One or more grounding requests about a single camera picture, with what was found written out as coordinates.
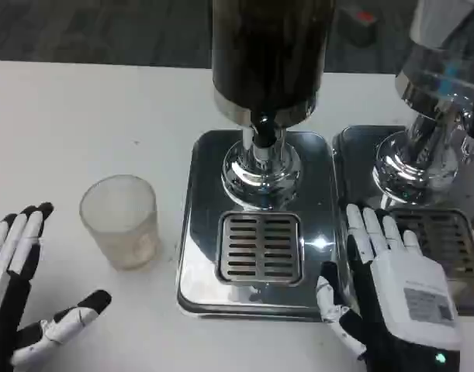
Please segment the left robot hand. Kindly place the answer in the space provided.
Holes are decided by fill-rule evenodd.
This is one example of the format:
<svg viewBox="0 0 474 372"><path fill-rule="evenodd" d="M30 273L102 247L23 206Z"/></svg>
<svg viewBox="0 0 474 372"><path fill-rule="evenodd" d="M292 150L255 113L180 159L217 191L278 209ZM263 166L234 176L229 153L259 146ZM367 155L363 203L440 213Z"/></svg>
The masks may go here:
<svg viewBox="0 0 474 372"><path fill-rule="evenodd" d="M40 238L54 211L50 202L29 205L0 221L0 371L36 371L111 304L97 290L51 319L20 325L40 262Z"/></svg>

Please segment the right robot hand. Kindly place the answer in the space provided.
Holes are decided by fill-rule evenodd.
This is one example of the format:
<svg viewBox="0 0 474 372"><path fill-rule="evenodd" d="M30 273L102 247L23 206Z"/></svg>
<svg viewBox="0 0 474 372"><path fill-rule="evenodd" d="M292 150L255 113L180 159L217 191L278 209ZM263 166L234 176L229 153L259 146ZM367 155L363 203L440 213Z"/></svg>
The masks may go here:
<svg viewBox="0 0 474 372"><path fill-rule="evenodd" d="M335 262L322 263L322 321L368 371L458 371L462 334L443 267L416 234L381 209L348 203L346 249L357 306L341 294Z"/></svg>

